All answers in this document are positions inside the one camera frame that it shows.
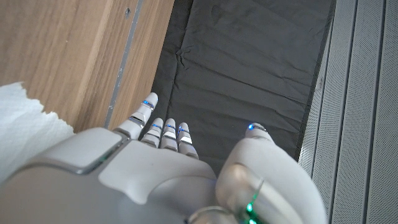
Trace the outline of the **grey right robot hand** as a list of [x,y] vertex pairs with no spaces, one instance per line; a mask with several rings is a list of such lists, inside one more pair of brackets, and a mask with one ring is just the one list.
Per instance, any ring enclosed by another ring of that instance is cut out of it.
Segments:
[[251,123],[219,174],[186,123],[150,120],[151,93],[114,130],[82,131],[1,186],[2,223],[326,223],[320,193],[267,130]]

